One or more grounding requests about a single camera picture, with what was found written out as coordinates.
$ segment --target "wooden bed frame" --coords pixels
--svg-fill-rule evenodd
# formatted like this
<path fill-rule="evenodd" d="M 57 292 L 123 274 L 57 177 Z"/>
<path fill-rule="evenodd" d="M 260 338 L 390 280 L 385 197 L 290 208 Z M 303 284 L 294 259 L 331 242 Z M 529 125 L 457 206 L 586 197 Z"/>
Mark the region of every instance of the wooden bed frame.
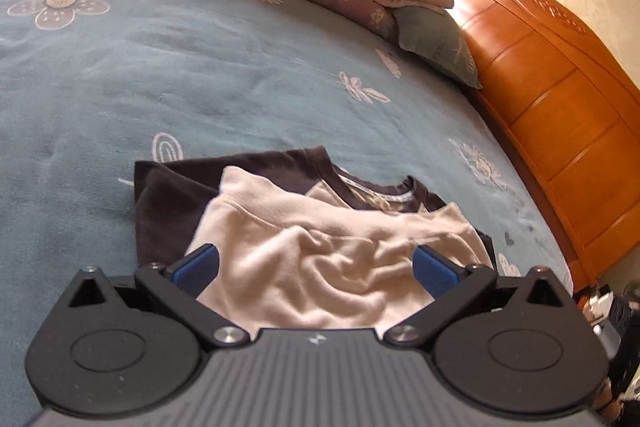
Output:
<path fill-rule="evenodd" d="M 555 0 L 455 0 L 485 119 L 548 222 L 576 291 L 640 242 L 640 91 Z"/>

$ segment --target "flower center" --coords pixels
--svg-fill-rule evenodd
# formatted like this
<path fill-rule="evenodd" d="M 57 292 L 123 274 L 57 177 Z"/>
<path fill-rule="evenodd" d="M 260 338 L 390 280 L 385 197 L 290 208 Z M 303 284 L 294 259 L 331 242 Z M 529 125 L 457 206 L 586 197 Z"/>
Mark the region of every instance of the flower center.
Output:
<path fill-rule="evenodd" d="M 75 2 L 76 0 L 46 0 L 45 4 L 49 8 L 55 8 L 57 10 L 60 10 L 63 8 L 69 8 Z"/>

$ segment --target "neckline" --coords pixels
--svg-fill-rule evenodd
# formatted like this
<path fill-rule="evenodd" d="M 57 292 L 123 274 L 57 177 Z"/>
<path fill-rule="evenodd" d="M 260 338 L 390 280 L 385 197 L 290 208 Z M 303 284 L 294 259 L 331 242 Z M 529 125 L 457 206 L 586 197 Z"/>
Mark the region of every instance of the neckline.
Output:
<path fill-rule="evenodd" d="M 410 200 L 401 212 L 418 212 L 420 205 L 426 201 L 428 194 L 427 188 L 413 176 L 405 177 L 398 185 L 376 185 L 356 178 L 353 174 L 334 165 L 331 158 L 329 158 L 329 153 L 323 146 L 305 149 L 305 155 L 325 183 L 334 190 L 342 201 L 355 210 L 380 210 L 380 207 L 373 206 L 359 199 L 342 178 L 346 178 L 350 182 L 353 182 L 353 184 L 359 185 L 366 190 L 380 194 L 382 197 L 411 194 Z"/>

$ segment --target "pillow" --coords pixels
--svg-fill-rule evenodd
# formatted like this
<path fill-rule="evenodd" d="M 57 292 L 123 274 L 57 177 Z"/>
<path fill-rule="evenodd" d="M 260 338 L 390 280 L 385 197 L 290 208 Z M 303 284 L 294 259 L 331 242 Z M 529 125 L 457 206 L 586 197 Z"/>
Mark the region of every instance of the pillow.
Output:
<path fill-rule="evenodd" d="M 465 86 L 482 88 L 462 31 L 446 10 L 405 6 L 392 12 L 398 22 L 398 45 L 402 49 L 419 55 Z"/>

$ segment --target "metal bolt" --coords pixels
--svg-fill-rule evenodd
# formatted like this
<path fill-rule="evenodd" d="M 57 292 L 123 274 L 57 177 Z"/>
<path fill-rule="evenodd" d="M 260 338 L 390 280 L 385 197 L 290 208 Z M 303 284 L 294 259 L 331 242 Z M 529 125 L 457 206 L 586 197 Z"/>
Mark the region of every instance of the metal bolt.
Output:
<path fill-rule="evenodd" d="M 222 344 L 236 344 L 244 339 L 244 331 L 235 326 L 218 328 L 213 333 L 213 338 Z"/>
<path fill-rule="evenodd" d="M 409 324 L 394 326 L 389 330 L 389 336 L 397 343 L 408 343 L 420 338 L 420 331 Z"/>

